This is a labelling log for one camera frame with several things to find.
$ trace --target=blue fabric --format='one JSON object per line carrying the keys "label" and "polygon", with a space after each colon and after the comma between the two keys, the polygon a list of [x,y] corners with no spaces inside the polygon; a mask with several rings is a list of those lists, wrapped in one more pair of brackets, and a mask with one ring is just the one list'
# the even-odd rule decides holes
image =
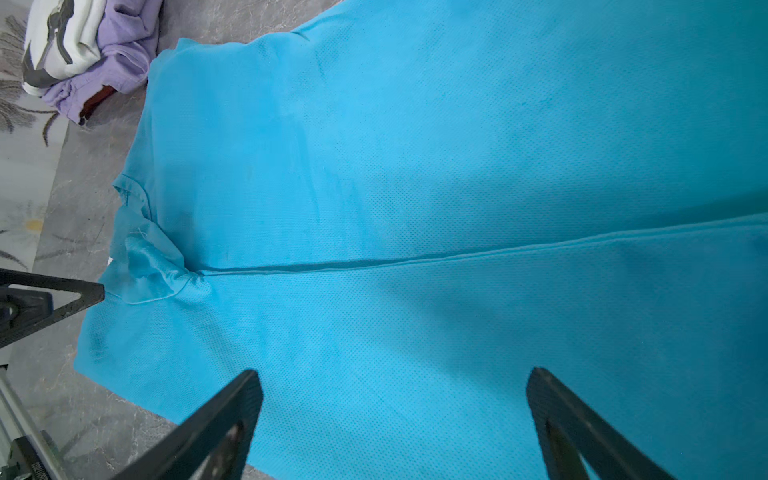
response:
{"label": "blue fabric", "polygon": [[768,6],[345,0],[150,70],[75,367],[277,478],[544,478],[533,366],[681,478],[768,414]]}

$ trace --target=folded clothes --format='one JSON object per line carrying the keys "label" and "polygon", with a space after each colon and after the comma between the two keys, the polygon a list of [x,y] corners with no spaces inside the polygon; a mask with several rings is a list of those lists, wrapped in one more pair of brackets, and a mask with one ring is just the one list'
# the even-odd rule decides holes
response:
{"label": "folded clothes", "polygon": [[22,65],[27,93],[41,97],[57,82],[101,58],[96,42],[105,0],[35,0],[29,9]]}
{"label": "folded clothes", "polygon": [[43,101],[82,123],[95,108],[95,100],[107,96],[101,92],[131,93],[143,85],[156,55],[161,5],[162,0],[107,0],[98,27],[101,60],[88,71],[52,85]]}
{"label": "folded clothes", "polygon": [[768,4],[345,0],[153,62],[75,368],[180,422],[245,368],[280,479],[546,476],[550,369],[759,478]]}

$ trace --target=stack of folded clothing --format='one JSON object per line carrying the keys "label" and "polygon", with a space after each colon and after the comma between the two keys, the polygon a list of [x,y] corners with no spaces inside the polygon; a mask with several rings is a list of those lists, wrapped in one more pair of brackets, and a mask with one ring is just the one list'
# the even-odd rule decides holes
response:
{"label": "stack of folded clothing", "polygon": [[83,124],[110,94],[147,80],[162,0],[35,0],[24,89]]}

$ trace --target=mesh textured fabric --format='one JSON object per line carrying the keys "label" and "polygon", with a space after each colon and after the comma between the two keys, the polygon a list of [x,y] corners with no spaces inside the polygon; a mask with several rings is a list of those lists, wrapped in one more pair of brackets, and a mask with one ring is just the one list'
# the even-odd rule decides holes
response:
{"label": "mesh textured fabric", "polygon": [[75,368],[245,368],[289,478],[545,478],[545,366],[681,478],[768,417],[768,5],[345,0],[150,70]]}

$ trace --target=gray marble surface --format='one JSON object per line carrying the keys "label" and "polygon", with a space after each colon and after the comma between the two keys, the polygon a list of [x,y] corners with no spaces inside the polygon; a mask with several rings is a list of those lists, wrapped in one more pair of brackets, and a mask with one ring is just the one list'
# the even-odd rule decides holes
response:
{"label": "gray marble surface", "polygon": [[[160,50],[178,38],[247,42],[294,28],[337,0],[165,0]],[[85,127],[70,125],[53,183],[34,272],[97,280],[107,265],[114,212],[111,187],[144,106],[144,91],[107,99]],[[110,478],[173,425],[72,369],[83,315],[13,346],[8,377],[32,418],[61,451],[72,478]],[[248,467],[244,478],[269,478]]]}

